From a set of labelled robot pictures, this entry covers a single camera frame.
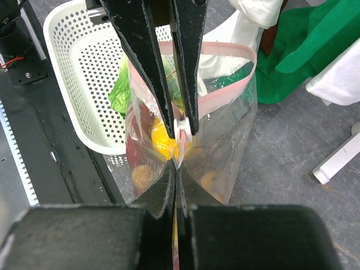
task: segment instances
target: table surface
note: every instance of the table surface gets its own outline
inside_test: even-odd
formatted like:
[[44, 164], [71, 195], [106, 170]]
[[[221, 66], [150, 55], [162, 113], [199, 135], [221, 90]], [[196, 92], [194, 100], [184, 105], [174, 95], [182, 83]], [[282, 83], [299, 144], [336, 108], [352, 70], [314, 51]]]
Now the table surface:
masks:
[[[31, 4], [43, 24], [47, 14], [64, 2]], [[324, 0], [308, 2], [316, 5]], [[308, 5], [305, 0], [289, 0], [286, 8]], [[233, 12], [226, 0], [210, 0], [205, 31]], [[359, 117], [360, 103], [325, 106], [304, 85], [281, 103], [259, 105], [230, 203], [307, 205], [325, 221], [344, 268], [360, 268], [359, 156], [327, 185], [312, 175], [312, 169], [350, 137], [350, 128]]]

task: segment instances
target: plastic bag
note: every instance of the plastic bag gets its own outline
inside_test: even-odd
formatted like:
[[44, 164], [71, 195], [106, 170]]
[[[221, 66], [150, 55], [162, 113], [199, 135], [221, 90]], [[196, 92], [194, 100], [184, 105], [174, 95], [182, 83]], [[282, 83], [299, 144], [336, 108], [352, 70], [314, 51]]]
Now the plastic bag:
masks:
[[[179, 91], [173, 61], [172, 42], [160, 42], [160, 52], [173, 71], [166, 71], [169, 91]], [[194, 180], [222, 203], [227, 203], [239, 169], [242, 152], [257, 110], [254, 70], [255, 52], [230, 43], [204, 42], [201, 56], [212, 55], [238, 65], [230, 75], [209, 76], [199, 68], [199, 132], [191, 138], [181, 130], [181, 142], [169, 139], [154, 96], [135, 68], [129, 65], [131, 88], [126, 114], [126, 150], [132, 171], [135, 197], [147, 190], [161, 175], [165, 163], [172, 159], [179, 168], [187, 167]], [[181, 100], [172, 95], [174, 117], [186, 117]]]

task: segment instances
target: white fabric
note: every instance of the white fabric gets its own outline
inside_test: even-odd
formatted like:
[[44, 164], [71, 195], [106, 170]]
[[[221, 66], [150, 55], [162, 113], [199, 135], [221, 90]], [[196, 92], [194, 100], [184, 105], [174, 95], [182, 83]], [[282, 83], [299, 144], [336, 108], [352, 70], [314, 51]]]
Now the white fabric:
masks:
[[360, 101], [360, 39], [315, 76], [306, 90], [338, 105]]
[[[277, 22], [282, 0], [229, 2], [238, 10], [220, 26], [204, 35], [203, 41], [242, 44], [257, 52], [263, 28], [269, 28]], [[229, 76], [247, 62], [247, 59], [202, 55], [199, 61], [199, 74], [203, 79]]]

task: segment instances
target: white laundry basket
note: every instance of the white laundry basket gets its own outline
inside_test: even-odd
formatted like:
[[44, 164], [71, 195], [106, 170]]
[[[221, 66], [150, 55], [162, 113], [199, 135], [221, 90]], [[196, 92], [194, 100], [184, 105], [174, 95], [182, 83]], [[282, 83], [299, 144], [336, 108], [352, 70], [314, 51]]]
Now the white laundry basket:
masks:
[[[159, 41], [172, 40], [170, 27], [156, 29]], [[53, 69], [76, 134], [90, 149], [125, 154], [124, 118], [107, 95], [119, 76], [123, 55], [111, 23], [93, 25], [85, 0], [58, 6], [46, 18], [44, 36]]]

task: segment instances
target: green vegetable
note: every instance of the green vegetable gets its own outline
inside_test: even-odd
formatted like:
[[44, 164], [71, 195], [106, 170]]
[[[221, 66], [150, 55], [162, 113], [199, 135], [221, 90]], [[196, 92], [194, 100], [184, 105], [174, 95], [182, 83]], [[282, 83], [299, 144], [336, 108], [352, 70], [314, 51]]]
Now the green vegetable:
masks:
[[129, 60], [124, 54], [120, 63], [119, 78], [109, 94], [109, 100], [111, 102], [110, 108], [118, 111], [122, 115], [126, 113], [130, 98], [128, 62]]

